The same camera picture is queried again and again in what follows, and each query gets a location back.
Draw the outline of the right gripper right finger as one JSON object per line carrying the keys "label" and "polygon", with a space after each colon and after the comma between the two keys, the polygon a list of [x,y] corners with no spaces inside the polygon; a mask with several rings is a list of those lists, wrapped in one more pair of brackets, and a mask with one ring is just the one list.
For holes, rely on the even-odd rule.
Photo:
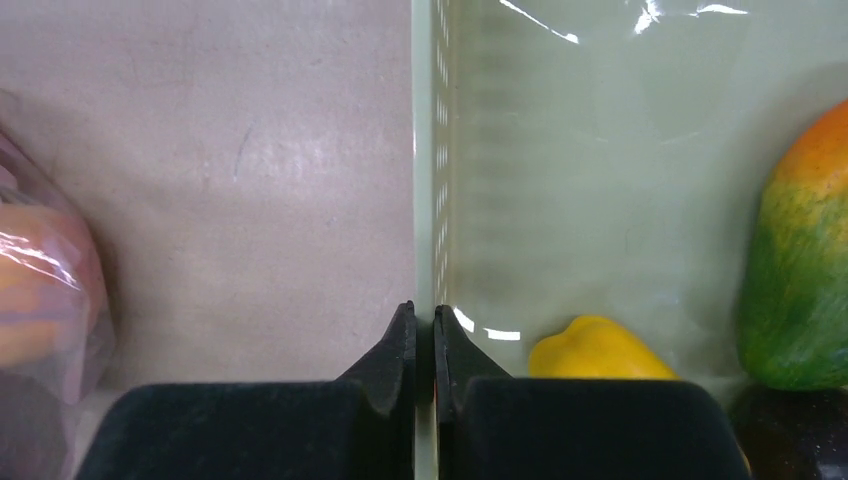
{"label": "right gripper right finger", "polygon": [[442,479],[746,479],[720,405],[669,380],[515,378],[452,308],[433,322]]}

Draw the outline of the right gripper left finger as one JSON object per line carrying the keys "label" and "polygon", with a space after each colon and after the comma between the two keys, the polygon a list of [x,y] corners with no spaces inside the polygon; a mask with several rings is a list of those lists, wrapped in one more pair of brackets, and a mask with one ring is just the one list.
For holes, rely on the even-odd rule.
{"label": "right gripper left finger", "polygon": [[145,385],[108,410],[81,479],[410,479],[417,320],[400,304],[338,378]]}

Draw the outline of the yellow toy bell pepper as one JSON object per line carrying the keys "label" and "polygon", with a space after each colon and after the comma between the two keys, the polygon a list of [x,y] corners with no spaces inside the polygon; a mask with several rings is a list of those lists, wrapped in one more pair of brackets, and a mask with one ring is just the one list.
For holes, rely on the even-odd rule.
{"label": "yellow toy bell pepper", "polygon": [[722,406],[662,349],[602,316],[540,340],[494,459],[475,474],[540,479],[746,479]]}

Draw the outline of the green plastic basket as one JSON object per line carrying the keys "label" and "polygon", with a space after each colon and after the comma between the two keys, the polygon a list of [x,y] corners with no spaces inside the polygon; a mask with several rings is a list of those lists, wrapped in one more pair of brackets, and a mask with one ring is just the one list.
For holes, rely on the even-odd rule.
{"label": "green plastic basket", "polygon": [[515,378],[609,318],[729,409],[776,163],[847,104],[843,1],[417,1],[420,308]]}

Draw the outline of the dark purple toy plum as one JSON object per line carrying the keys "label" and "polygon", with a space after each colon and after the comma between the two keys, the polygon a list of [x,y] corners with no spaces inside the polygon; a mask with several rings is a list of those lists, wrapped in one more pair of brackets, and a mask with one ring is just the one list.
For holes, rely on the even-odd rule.
{"label": "dark purple toy plum", "polygon": [[751,386],[729,409],[755,479],[845,479],[847,392]]}

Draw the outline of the clear zip top bag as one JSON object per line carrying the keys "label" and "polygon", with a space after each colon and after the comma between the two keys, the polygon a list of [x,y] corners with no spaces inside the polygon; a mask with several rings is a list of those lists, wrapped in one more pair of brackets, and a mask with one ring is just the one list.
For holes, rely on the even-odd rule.
{"label": "clear zip top bag", "polygon": [[115,343],[83,216],[1,129],[1,476],[69,479],[80,405]]}

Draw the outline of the green orange toy mango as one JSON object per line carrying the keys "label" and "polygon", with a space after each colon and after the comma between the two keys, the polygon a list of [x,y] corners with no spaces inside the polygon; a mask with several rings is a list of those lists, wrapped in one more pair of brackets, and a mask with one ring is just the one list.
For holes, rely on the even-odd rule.
{"label": "green orange toy mango", "polygon": [[780,390],[847,384],[847,104],[772,169],[736,307],[742,368]]}

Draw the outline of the toy peach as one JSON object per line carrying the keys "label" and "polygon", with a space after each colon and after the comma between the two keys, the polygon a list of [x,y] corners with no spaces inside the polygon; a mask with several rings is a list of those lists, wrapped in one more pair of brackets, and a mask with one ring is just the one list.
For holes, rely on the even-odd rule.
{"label": "toy peach", "polygon": [[1,206],[1,366],[80,347],[105,308],[84,220],[40,205]]}

